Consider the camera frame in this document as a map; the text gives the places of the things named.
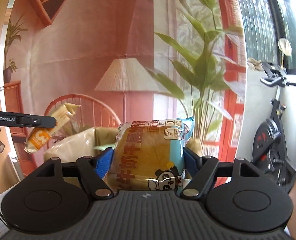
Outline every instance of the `white wall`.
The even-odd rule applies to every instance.
[[[260,71],[247,71],[246,99],[244,104],[243,125],[236,157],[252,160],[253,139],[259,125],[271,113],[270,100],[275,97],[277,88],[269,88],[260,82],[266,74]]]
[[[259,125],[269,117],[272,105],[270,99],[275,97],[276,88],[268,88],[260,83],[264,72],[247,72],[247,90],[243,115],[243,126],[240,134],[237,157],[252,160],[252,145]],[[296,75],[288,75],[287,80],[296,83]],[[296,169],[296,87],[281,89],[280,101],[287,109],[282,116],[286,137],[288,159]]]

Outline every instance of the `plastic bag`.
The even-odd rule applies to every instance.
[[[193,117],[122,124],[106,183],[114,192],[180,191],[188,183],[182,149],[193,128]]]

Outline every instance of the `window frame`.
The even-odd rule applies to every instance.
[[[275,37],[278,41],[280,38],[286,37],[281,9],[279,7],[278,0],[268,0],[268,4],[271,11],[272,21],[274,24]],[[277,59],[278,64],[281,65],[281,53],[277,54]],[[283,66],[286,68],[288,74],[296,75],[296,69],[288,69],[288,61],[285,61],[283,63]]]

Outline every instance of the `panda cartoon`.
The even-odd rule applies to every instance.
[[[148,179],[148,187],[151,191],[155,190],[177,190],[182,187],[182,178],[179,177],[179,171],[173,166],[167,171],[157,170],[156,179]]]

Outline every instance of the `ribbed gray surface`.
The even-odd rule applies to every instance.
[[[178,198],[173,191],[121,191],[97,201],[74,226],[50,235],[11,230],[2,240],[290,240],[282,230],[269,234],[239,234],[221,227],[196,201]]]

